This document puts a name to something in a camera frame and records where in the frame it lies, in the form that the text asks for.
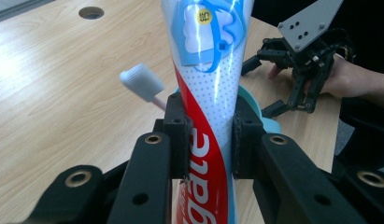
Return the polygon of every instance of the toothpaste tube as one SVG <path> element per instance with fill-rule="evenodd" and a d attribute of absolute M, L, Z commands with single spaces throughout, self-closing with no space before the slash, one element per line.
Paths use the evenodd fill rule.
<path fill-rule="evenodd" d="M 162 0 L 179 90 L 193 121 L 175 222 L 237 223 L 232 120 L 253 0 Z"/>

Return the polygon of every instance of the toothbrush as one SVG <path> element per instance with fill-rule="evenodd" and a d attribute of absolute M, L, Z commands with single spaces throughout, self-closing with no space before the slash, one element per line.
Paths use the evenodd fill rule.
<path fill-rule="evenodd" d="M 162 81 L 147 68 L 143 63 L 120 73 L 121 83 L 130 91 L 144 99 L 152 102 L 165 111 L 166 104 L 156 97 L 164 89 Z"/>

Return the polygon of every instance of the table surface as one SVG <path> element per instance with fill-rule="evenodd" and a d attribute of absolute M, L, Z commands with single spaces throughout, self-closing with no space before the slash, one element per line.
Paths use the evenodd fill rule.
<path fill-rule="evenodd" d="M 86 20 L 78 12 L 100 7 Z M 251 19 L 245 59 L 277 28 Z M 130 158 L 137 137 L 164 112 L 125 89 L 119 73 L 144 63 L 177 86 L 160 1 L 54 1 L 0 22 L 0 223 L 26 219 L 62 171 L 90 164 L 107 172 Z M 261 107 L 287 100 L 290 70 L 276 80 L 263 65 L 241 77 Z M 329 171 L 340 109 L 322 95 L 313 114 L 287 112 L 276 120 L 308 157 Z M 236 181 L 240 223 L 263 222 L 251 181 Z"/>

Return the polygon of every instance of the wood grain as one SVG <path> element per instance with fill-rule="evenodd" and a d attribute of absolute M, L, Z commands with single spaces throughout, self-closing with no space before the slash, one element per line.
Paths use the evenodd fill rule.
<path fill-rule="evenodd" d="M 84 7 L 105 11 L 84 20 Z M 252 19 L 246 58 L 277 29 Z M 27 218 L 62 171 L 91 164 L 107 172 L 130 157 L 135 140 L 151 132 L 164 112 L 139 99 L 119 73 L 146 64 L 177 86 L 160 2 L 55 1 L 0 22 L 0 223 Z M 290 71 L 268 80 L 271 63 L 241 77 L 261 106 L 287 99 Z M 313 114 L 277 118 L 319 168 L 330 170 L 339 100 L 322 95 Z M 237 181 L 240 223 L 263 222 L 250 181 Z"/>

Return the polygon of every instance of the robotic claw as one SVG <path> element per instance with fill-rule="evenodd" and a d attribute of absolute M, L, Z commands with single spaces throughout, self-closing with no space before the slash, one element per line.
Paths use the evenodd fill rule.
<path fill-rule="evenodd" d="M 355 50 L 346 31 L 327 31 L 341 3 L 337 0 L 317 1 L 281 22 L 278 29 L 284 37 L 264 39 L 257 54 L 243 63 L 242 76 L 260 66 L 260 60 L 275 63 L 280 69 L 292 68 L 295 82 L 288 103 L 278 100 L 269 105 L 262 110 L 264 117 L 277 117 L 289 110 L 313 113 L 323 84 L 331 74 L 334 54 L 339 53 L 349 62 L 353 61 Z M 308 81 L 311 84 L 304 92 Z"/>

